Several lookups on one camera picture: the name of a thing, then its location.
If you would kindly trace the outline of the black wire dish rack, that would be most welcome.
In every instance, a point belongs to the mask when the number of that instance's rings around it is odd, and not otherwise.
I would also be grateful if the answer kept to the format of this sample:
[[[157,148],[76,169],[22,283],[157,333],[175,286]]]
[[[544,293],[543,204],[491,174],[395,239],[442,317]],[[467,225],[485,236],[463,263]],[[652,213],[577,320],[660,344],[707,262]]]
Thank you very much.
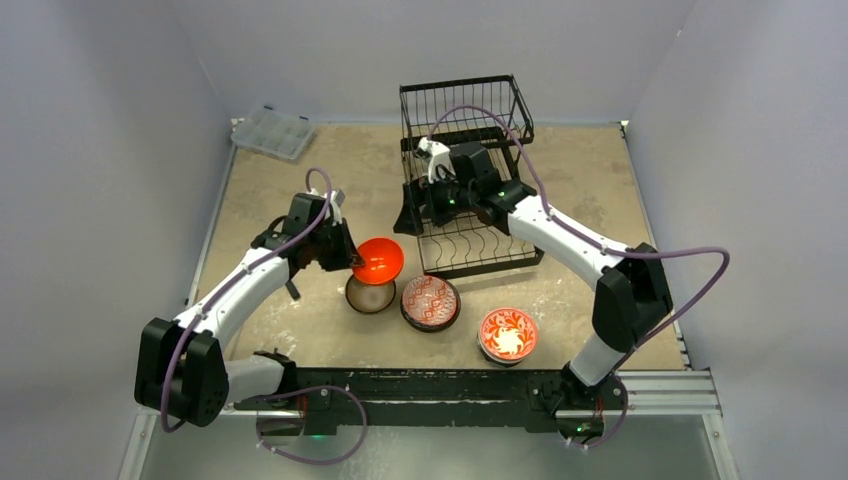
[[[520,145],[534,123],[511,74],[402,85],[397,234],[416,238],[425,274],[458,279],[530,267],[544,253],[507,233],[506,213],[533,193]]]

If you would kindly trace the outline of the brown beige bowl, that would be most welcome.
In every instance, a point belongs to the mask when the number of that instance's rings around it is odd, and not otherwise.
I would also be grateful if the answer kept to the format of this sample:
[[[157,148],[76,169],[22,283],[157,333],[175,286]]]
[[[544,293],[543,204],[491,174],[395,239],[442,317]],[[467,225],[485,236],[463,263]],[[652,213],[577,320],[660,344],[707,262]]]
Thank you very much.
[[[345,286],[345,299],[348,305],[361,314],[376,314],[387,309],[394,301],[397,287],[394,281],[368,285],[355,276],[350,276]]]

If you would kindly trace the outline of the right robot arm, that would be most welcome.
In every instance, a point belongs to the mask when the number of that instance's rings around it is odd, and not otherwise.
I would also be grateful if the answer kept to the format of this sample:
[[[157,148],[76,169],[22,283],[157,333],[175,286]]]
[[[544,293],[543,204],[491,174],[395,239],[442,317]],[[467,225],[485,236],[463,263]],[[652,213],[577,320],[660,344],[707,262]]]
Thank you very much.
[[[395,232],[419,236],[424,220],[441,227],[473,215],[539,248],[592,289],[593,332],[564,366],[561,381],[569,404],[588,405],[599,396],[600,383],[673,309],[655,249],[609,240],[556,210],[520,179],[503,180],[478,142],[447,146],[423,137],[414,154],[426,162],[426,172],[404,184]]]

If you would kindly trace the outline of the orange white bowl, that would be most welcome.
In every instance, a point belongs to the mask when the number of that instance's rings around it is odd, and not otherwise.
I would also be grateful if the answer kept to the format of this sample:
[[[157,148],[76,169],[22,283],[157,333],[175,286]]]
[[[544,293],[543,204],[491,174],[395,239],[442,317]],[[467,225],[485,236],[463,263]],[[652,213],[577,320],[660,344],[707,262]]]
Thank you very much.
[[[364,264],[352,268],[353,276],[365,285],[377,286],[393,282],[402,272],[405,254],[401,246],[388,237],[374,237],[357,247]]]

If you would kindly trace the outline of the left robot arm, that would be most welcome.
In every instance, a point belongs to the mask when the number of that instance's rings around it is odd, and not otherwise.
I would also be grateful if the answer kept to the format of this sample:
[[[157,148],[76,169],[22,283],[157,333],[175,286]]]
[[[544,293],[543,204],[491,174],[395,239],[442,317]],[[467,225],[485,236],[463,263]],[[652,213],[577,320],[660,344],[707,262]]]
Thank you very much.
[[[293,278],[311,263],[349,270],[363,263],[335,189],[294,196],[286,215],[251,242],[240,263],[195,305],[172,320],[152,319],[142,330],[135,401],[162,421],[203,427],[229,404],[262,398],[284,409],[297,399],[296,365],[286,355],[259,351],[227,361],[224,350],[263,302],[281,289],[293,297]]]

